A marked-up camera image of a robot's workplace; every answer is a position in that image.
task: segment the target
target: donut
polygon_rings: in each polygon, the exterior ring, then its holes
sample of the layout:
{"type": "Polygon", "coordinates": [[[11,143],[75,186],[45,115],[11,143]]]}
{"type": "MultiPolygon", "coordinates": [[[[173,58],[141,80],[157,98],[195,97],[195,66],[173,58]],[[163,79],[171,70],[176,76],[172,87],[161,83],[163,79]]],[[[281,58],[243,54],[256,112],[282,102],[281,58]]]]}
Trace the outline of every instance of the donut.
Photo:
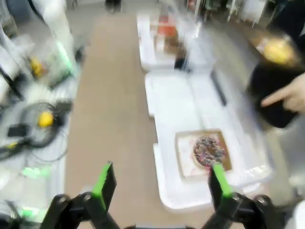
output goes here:
{"type": "Polygon", "coordinates": [[[212,164],[222,163],[225,156],[225,149],[220,145],[220,141],[208,135],[197,138],[193,147],[193,160],[195,164],[210,170],[212,164]]]}

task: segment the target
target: yellow object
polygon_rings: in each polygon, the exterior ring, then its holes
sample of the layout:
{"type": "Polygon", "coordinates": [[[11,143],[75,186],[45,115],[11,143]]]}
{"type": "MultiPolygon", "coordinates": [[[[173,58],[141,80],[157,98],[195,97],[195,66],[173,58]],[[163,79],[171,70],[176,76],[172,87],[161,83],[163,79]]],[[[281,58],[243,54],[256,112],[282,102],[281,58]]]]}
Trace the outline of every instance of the yellow object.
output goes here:
{"type": "Polygon", "coordinates": [[[54,121],[54,116],[51,112],[42,112],[40,117],[39,117],[39,121],[38,121],[38,125],[40,127],[48,127],[50,125],[53,124],[54,121]]]}
{"type": "Polygon", "coordinates": [[[293,55],[292,47],[284,39],[270,40],[264,48],[264,57],[277,64],[287,64],[293,55]]]}
{"type": "Polygon", "coordinates": [[[17,144],[18,144],[17,142],[13,142],[13,143],[7,145],[6,147],[7,147],[8,149],[13,149],[17,144]]]}
{"type": "Polygon", "coordinates": [[[43,68],[39,60],[35,58],[31,59],[30,66],[36,77],[40,77],[42,75],[43,68]]]}

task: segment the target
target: finger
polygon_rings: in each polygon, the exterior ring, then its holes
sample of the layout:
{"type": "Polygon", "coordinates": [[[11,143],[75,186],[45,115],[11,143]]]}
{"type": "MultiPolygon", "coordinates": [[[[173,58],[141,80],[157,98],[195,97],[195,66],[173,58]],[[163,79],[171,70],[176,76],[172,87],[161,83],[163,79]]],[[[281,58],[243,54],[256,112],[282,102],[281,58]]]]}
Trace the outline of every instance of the finger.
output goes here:
{"type": "Polygon", "coordinates": [[[299,109],[302,108],[302,103],[296,97],[290,97],[284,100],[283,107],[286,110],[298,111],[299,109]]]}
{"type": "Polygon", "coordinates": [[[285,99],[286,97],[290,96],[292,93],[291,86],[288,85],[286,87],[283,87],[273,94],[267,96],[265,99],[262,100],[261,105],[264,106],[269,106],[271,104],[274,104],[282,99],[285,99]]]}

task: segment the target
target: person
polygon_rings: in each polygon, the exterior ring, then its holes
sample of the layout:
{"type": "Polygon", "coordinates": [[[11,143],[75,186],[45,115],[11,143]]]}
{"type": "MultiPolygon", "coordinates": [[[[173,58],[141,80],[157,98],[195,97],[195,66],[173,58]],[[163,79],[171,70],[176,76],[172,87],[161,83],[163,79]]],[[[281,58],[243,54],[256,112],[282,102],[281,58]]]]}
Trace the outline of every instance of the person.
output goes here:
{"type": "MultiPolygon", "coordinates": [[[[269,28],[277,28],[290,35],[304,55],[305,1],[288,2],[271,22],[269,28]]],[[[288,85],[267,96],[261,101],[261,106],[268,107],[279,101],[283,101],[285,110],[305,114],[305,73],[295,77],[288,85]]]]}

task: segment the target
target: table surface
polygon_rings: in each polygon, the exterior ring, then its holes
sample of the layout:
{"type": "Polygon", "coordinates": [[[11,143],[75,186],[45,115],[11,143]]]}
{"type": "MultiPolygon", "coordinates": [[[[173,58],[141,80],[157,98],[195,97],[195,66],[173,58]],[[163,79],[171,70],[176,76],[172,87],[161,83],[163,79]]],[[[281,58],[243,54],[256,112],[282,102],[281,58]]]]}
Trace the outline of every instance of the table surface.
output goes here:
{"type": "Polygon", "coordinates": [[[136,17],[107,16],[96,22],[72,114],[66,158],[66,193],[93,185],[108,160],[117,188],[110,213],[120,227],[188,225],[199,228],[212,209],[173,214],[162,205],[153,157],[136,17]]]}

